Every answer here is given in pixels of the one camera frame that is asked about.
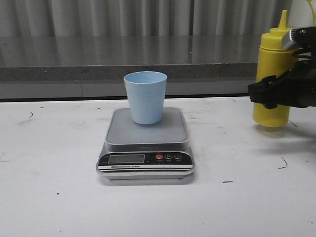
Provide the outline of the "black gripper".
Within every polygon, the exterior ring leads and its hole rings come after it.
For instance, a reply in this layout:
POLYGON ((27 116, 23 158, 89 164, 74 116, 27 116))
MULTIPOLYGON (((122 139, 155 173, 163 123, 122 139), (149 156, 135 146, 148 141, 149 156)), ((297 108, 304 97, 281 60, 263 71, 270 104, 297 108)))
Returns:
POLYGON ((316 28, 301 27, 290 30, 282 37, 282 46, 293 49, 292 56, 302 58, 293 69, 281 76, 267 76, 247 87, 250 100, 266 109, 278 105, 297 108, 316 105, 316 28))

